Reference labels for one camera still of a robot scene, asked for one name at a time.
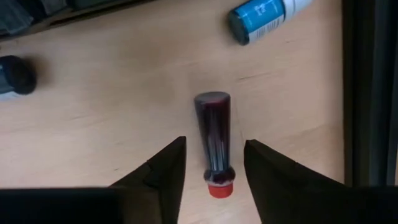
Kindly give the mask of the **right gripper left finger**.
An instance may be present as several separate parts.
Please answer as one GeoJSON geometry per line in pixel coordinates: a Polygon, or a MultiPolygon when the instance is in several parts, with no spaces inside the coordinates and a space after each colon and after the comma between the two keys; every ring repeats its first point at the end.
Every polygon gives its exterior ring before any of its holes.
{"type": "Polygon", "coordinates": [[[180,136],[108,187],[1,189],[1,223],[177,223],[186,156],[180,136]]]}

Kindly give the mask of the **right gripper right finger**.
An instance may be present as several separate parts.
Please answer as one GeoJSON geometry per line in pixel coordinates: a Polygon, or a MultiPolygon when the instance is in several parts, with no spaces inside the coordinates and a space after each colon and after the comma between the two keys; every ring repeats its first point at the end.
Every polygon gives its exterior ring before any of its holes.
{"type": "Polygon", "coordinates": [[[397,223],[397,187],[348,187],[255,139],[244,168],[262,223],[397,223]]]}

